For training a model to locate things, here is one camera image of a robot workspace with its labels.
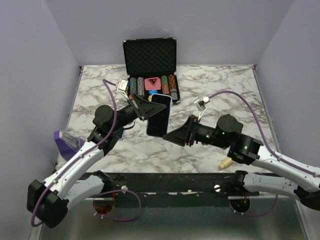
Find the black smartphone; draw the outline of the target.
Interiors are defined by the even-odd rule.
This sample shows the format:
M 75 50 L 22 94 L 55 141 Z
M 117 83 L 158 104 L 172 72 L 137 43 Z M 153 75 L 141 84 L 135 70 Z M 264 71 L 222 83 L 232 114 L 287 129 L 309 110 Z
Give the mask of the black smartphone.
M 148 120 L 146 134 L 148 136 L 162 138 L 168 131 L 173 100 L 169 95 L 155 93 L 151 96 L 151 102 L 163 104 L 166 108 Z

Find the light blue phone case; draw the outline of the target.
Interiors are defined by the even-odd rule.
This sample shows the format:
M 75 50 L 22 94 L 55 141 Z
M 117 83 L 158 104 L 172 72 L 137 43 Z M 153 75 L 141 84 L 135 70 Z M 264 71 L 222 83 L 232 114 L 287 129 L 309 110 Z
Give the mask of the light blue phone case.
M 173 99 L 170 95 L 156 93 L 151 96 L 151 102 L 166 105 L 166 109 L 155 114 L 149 119 L 149 122 L 155 124 L 168 125 L 171 113 L 171 107 L 173 104 Z

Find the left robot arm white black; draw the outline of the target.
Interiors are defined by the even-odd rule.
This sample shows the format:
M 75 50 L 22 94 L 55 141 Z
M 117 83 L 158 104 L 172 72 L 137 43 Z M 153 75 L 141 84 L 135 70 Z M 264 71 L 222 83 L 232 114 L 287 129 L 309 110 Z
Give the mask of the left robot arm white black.
M 67 163 L 43 181 L 32 181 L 27 189 L 27 210 L 33 227 L 42 224 L 54 228 L 66 217 L 69 208 L 78 202 L 98 195 L 107 197 L 111 185 L 99 176 L 91 176 L 78 183 L 80 177 L 96 162 L 105 157 L 120 139 L 118 131 L 136 119 L 148 120 L 166 109 L 166 105 L 144 100 L 137 95 L 128 99 L 127 106 L 99 106 L 94 113 L 93 131 L 86 141 L 81 141 L 75 154 Z

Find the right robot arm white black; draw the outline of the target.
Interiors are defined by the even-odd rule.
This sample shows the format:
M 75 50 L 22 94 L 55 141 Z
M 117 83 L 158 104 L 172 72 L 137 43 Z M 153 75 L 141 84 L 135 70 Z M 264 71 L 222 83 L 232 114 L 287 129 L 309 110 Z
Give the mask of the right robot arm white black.
M 243 124 L 230 114 L 221 116 L 215 127 L 203 125 L 191 115 L 179 128 L 165 134 L 163 140 L 179 146 L 194 143 L 228 149 L 234 162 L 268 170 L 275 176 L 243 173 L 230 183 L 230 191 L 266 192 L 291 197 L 313 210 L 320 209 L 320 169 L 272 150 L 266 143 L 242 133 Z

